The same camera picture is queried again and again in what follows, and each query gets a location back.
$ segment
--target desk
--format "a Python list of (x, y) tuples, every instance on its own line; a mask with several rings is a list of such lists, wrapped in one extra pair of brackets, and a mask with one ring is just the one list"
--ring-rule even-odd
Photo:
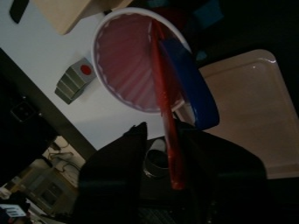
[(161, 136), (161, 117), (124, 106), (97, 80), (90, 82), (70, 105), (54, 94), (56, 84), (69, 65), (82, 57), (90, 61), (92, 37), (104, 14), (85, 17), (68, 34), (60, 35), (32, 2), (20, 24), (14, 24), (7, 14), (10, 4), (11, 0), (2, 1), (0, 6), (0, 47), (94, 149), (110, 143), (140, 122), (146, 122), (148, 138)]

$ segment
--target blue object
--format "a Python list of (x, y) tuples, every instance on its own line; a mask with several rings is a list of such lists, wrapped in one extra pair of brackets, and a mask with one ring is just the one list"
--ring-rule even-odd
[(194, 65), (190, 53), (176, 38), (160, 40), (160, 48), (190, 102), (194, 127), (198, 130), (205, 130), (218, 124), (220, 116), (209, 88)]
[(198, 28), (204, 30), (222, 19), (218, 0), (209, 0), (193, 13)]

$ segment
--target black object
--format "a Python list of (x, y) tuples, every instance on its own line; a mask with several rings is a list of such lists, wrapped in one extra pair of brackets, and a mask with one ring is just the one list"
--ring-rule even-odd
[(197, 222), (284, 223), (260, 159), (232, 142), (177, 124)]
[(100, 149), (78, 174), (78, 197), (70, 224), (137, 223), (145, 123)]
[(18, 24), (24, 15), (24, 10), (29, 0), (13, 0), (13, 4), (9, 10), (11, 20)]
[(0, 186), (26, 168), (57, 133), (0, 73)]

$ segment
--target white tray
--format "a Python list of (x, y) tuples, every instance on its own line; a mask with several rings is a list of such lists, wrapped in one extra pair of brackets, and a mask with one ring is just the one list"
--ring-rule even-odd
[[(299, 122), (276, 58), (265, 50), (200, 68), (218, 107), (218, 125), (205, 130), (250, 151), (269, 179), (299, 176)], [(177, 111), (192, 123), (188, 104)]]

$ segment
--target plastic container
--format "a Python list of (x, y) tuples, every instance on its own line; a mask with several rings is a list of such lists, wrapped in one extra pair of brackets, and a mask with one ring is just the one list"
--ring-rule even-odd
[[(92, 63), (106, 91), (129, 108), (146, 114), (160, 114), (154, 97), (150, 61), (150, 23), (157, 20), (169, 29), (185, 49), (190, 48), (173, 24), (154, 12), (124, 8), (101, 20), (92, 42)], [(184, 104), (182, 97), (172, 98), (172, 110)]]

